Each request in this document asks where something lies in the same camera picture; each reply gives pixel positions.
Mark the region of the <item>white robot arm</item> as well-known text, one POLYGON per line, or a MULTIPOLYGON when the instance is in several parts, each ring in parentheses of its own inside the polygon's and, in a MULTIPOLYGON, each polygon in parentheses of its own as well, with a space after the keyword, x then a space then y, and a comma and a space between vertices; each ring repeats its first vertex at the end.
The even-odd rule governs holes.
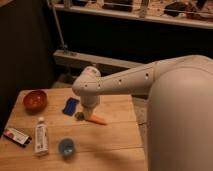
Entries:
POLYGON ((146 95, 149 171, 213 171, 213 59, 154 61, 102 77, 86 67, 73 84, 82 105, 100 95, 146 95))

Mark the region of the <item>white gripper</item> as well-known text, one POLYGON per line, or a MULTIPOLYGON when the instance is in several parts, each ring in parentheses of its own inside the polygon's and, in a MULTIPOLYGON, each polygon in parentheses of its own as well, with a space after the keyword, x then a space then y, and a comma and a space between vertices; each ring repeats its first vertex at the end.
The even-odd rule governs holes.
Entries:
POLYGON ((93 114, 93 111, 96 106, 100 103, 99 96, 82 96, 81 105, 83 107, 83 114, 85 119, 89 119, 93 114))

